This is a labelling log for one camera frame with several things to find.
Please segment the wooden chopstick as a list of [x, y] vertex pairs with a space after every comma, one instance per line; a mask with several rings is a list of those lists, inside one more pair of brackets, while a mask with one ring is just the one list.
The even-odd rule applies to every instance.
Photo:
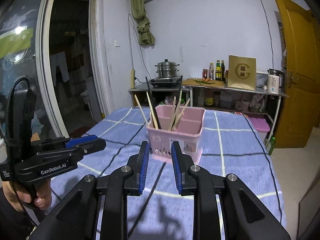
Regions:
[[168, 130], [170, 131], [172, 128], [172, 124], [174, 121], [174, 117], [175, 117], [175, 109], [176, 109], [176, 97], [174, 97], [173, 99], [173, 103], [172, 103], [172, 109], [171, 109], [171, 115], [170, 115], [170, 121], [169, 121], [169, 126], [168, 126]]
[[180, 120], [181, 120], [181, 118], [182, 118], [182, 116], [184, 114], [185, 109], [189, 105], [189, 103], [190, 103], [190, 99], [188, 99], [186, 101], [186, 103], [185, 103], [184, 107], [182, 108], [181, 112], [176, 116], [175, 121], [173, 123], [173, 126], [171, 128], [172, 131], [175, 130], [178, 127], [178, 124], [179, 124], [179, 122], [180, 122]]
[[152, 116], [152, 120], [153, 120], [153, 126], [154, 126], [155, 129], [158, 129], [158, 122], [156, 120], [155, 111], [153, 110], [153, 106], [152, 106], [152, 102], [150, 100], [149, 93], [146, 92], [146, 95], [147, 95], [147, 99], [148, 99], [148, 103], [149, 103], [149, 107], [150, 107], [150, 111], [151, 111], [151, 116]]
[[141, 107], [141, 105], [140, 105], [140, 102], [139, 102], [136, 94], [134, 95], [134, 98], [135, 98], [135, 101], [136, 101], [136, 103], [137, 103], [137, 105], [138, 105], [138, 107], [139, 107], [139, 109], [140, 109], [140, 112], [141, 112], [143, 118], [144, 118], [144, 121], [145, 121], [145, 123], [146, 123], [146, 126], [148, 127], [149, 121], [147, 120], [147, 118], [146, 118], [146, 116], [145, 116], [145, 114], [144, 114], [144, 112], [143, 112], [143, 109], [142, 109], [142, 107]]

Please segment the pink plastic utensil basket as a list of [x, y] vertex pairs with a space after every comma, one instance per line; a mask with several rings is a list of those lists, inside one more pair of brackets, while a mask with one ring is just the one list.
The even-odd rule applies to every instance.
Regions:
[[155, 160], [172, 163], [171, 145], [174, 141], [178, 141], [182, 153], [191, 156], [193, 162], [198, 164], [203, 152], [200, 146], [200, 137], [206, 110], [200, 107], [187, 107], [178, 127], [169, 131], [171, 109], [172, 106], [170, 105], [156, 107], [161, 129], [155, 129], [153, 121], [148, 124], [147, 130], [152, 149], [151, 156]]

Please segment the green bottle on floor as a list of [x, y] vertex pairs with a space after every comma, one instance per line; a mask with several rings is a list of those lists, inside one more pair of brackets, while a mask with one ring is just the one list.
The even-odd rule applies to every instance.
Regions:
[[267, 152], [268, 152], [268, 155], [271, 155], [272, 152], [273, 152], [273, 149], [274, 149], [274, 146], [275, 146], [275, 143], [276, 143], [276, 140], [275, 140], [275, 137], [272, 137], [269, 142], [267, 143]]

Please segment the black chopstick in basket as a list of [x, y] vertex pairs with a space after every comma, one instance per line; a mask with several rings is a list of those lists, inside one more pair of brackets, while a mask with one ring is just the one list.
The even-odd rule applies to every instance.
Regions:
[[150, 96], [150, 100], [152, 102], [153, 110], [155, 111], [156, 120], [158, 122], [158, 129], [161, 129], [161, 124], [159, 122], [159, 118], [158, 118], [158, 115], [157, 115], [157, 112], [156, 112], [156, 109], [155, 109], [155, 105], [154, 105], [153, 100], [152, 100], [152, 92], [151, 92], [151, 88], [150, 88], [150, 85], [149, 85], [149, 82], [148, 82], [148, 78], [145, 77], [145, 79], [146, 79], [146, 84], [147, 84], [147, 87], [148, 87], [148, 93], [149, 93], [149, 96]]

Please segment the beige power strip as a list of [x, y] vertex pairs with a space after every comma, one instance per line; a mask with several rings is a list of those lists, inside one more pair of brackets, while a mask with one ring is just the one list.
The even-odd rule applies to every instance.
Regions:
[[130, 79], [130, 81], [131, 81], [130, 87], [131, 87], [131, 89], [134, 89], [135, 88], [135, 70], [134, 69], [131, 70], [131, 79]]

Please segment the wooden chopstick right compartment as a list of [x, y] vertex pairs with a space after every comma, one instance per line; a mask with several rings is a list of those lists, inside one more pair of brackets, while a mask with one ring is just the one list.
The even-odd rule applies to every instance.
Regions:
[[174, 119], [173, 119], [173, 123], [172, 123], [172, 126], [171, 126], [172, 128], [173, 128], [173, 126], [174, 126], [174, 124], [175, 124], [176, 118], [177, 118], [177, 116], [178, 116], [178, 111], [179, 111], [179, 108], [180, 108], [180, 104], [181, 104], [181, 97], [182, 97], [182, 91], [181, 91], [181, 89], [182, 89], [182, 79], [183, 79], [183, 76], [181, 76], [181, 78], [180, 78], [178, 103], [177, 103], [176, 109], [175, 109]]

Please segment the black induction cooker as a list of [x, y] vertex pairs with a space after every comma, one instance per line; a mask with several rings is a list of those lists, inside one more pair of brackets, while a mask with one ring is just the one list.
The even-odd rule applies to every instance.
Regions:
[[155, 78], [149, 80], [149, 84], [153, 87], [174, 87], [181, 82], [182, 76], [166, 77], [166, 78]]

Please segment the stainless steel steamer pot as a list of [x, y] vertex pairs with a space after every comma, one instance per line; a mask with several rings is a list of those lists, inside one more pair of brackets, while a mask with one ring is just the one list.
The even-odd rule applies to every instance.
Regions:
[[175, 62], [171, 62], [168, 59], [165, 59], [163, 62], [159, 62], [155, 65], [157, 68], [157, 75], [160, 79], [167, 79], [177, 76], [178, 67], [179, 64], [176, 64]]

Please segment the yellow wooden door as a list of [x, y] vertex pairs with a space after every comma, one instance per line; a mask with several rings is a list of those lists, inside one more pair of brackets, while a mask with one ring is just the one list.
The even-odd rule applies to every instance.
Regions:
[[275, 0], [286, 45], [287, 98], [275, 133], [277, 148], [304, 148], [319, 116], [319, 23], [311, 10]]

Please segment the green hanging cloth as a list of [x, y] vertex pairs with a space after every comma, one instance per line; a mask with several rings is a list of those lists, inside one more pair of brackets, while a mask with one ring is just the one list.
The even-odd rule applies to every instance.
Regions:
[[150, 31], [150, 20], [146, 16], [144, 0], [131, 0], [132, 16], [137, 22], [139, 44], [144, 46], [154, 46], [155, 37]]

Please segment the yellow oil bottle on shelf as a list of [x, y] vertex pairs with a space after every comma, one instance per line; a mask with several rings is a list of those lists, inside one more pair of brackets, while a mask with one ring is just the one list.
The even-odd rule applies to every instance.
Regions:
[[206, 106], [212, 106], [214, 102], [214, 93], [213, 90], [207, 89], [205, 90], [205, 95], [204, 95], [204, 104]]

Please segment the clear plastic bottle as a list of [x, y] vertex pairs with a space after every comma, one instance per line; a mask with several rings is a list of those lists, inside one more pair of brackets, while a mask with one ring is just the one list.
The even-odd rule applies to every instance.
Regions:
[[215, 79], [214, 64], [213, 64], [212, 62], [211, 62], [210, 65], [209, 65], [208, 77], [210, 78], [210, 80], [214, 80], [214, 79]]

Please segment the gold gift box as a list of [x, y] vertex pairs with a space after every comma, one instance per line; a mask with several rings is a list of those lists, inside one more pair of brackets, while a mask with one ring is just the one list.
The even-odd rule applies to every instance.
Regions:
[[229, 55], [228, 87], [246, 90], [256, 88], [256, 59]]

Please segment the green-label sauce bottle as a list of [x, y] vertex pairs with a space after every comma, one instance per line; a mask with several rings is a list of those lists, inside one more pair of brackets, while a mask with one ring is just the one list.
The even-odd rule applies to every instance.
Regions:
[[217, 60], [217, 62], [216, 62], [215, 79], [217, 81], [221, 81], [222, 80], [222, 77], [221, 77], [221, 65], [220, 65], [220, 61], [219, 60]]

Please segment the white wall switch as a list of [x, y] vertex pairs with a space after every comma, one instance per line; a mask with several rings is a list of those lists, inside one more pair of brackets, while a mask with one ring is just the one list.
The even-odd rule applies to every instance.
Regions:
[[114, 39], [114, 47], [115, 48], [119, 48], [120, 47], [120, 43], [118, 40]]

